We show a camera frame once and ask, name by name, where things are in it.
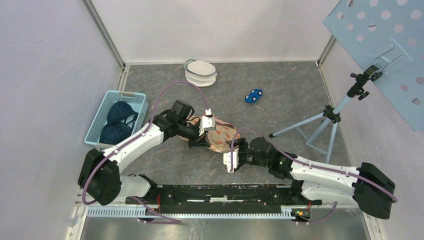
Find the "floral peach laundry bag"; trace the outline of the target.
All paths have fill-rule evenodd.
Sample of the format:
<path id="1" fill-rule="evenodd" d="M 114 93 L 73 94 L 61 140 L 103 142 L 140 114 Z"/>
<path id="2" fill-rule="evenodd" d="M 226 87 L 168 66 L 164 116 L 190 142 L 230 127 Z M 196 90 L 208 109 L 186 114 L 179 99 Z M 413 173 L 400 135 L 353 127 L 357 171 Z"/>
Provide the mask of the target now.
<path id="1" fill-rule="evenodd" d="M 207 132 L 207 138 L 210 142 L 210 147 L 207 148 L 213 152 L 227 153 L 231 150 L 230 144 L 233 137 L 236 136 L 235 139 L 239 139 L 241 135 L 239 133 L 236 134 L 237 127 L 235 125 L 222 121 L 217 117 L 214 118 L 216 129 Z M 188 142 L 188 138 L 182 136 L 180 138 Z"/>

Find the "white mesh laundry bag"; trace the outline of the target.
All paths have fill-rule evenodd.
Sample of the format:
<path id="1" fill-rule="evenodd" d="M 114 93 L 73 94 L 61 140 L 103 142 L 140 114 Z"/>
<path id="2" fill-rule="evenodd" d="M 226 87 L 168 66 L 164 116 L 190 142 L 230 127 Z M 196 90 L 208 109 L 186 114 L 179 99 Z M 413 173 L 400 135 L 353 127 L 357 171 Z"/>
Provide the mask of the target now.
<path id="1" fill-rule="evenodd" d="M 197 87 L 209 87 L 217 80 L 217 69 L 211 63 L 188 59 L 184 63 L 185 79 Z"/>

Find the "dark blue lace bra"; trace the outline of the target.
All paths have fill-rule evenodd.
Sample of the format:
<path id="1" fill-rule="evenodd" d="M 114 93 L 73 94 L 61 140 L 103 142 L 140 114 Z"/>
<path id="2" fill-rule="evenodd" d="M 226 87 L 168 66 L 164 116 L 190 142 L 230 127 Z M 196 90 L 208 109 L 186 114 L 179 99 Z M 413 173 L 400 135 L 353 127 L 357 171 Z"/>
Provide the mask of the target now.
<path id="1" fill-rule="evenodd" d="M 99 143 L 116 145 L 131 136 L 138 115 L 126 101 L 115 102 L 107 113 Z"/>

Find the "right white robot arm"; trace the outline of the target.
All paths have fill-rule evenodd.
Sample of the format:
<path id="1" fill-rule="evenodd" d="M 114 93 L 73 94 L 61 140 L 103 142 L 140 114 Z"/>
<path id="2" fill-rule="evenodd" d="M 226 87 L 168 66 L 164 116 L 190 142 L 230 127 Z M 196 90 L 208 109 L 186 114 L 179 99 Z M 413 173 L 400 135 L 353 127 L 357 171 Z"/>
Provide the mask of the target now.
<path id="1" fill-rule="evenodd" d="M 227 172 L 248 164 L 268 169 L 278 179 L 289 179 L 289 199 L 297 204 L 321 202 L 353 204 L 364 213 L 387 220 L 391 216 L 395 183 L 375 165 L 362 162 L 359 167 L 317 162 L 280 151 L 264 137 L 250 143 L 244 138 L 223 155 Z"/>

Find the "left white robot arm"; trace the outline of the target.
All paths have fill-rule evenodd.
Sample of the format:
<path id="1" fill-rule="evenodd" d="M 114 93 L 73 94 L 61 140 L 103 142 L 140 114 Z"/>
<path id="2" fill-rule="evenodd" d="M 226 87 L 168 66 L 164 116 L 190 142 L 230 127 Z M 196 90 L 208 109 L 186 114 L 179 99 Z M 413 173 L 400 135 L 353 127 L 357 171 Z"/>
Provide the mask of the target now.
<path id="1" fill-rule="evenodd" d="M 212 110 L 207 107 L 197 123 L 189 122 L 193 107 L 176 100 L 172 108 L 154 116 L 135 134 L 103 151 L 90 150 L 77 180 L 85 205 L 109 205 L 117 198 L 139 197 L 145 204 L 157 198 L 156 184 L 144 175 L 125 176 L 123 170 L 146 151 L 179 136 L 189 147 L 209 147 L 206 136 L 216 128 Z"/>

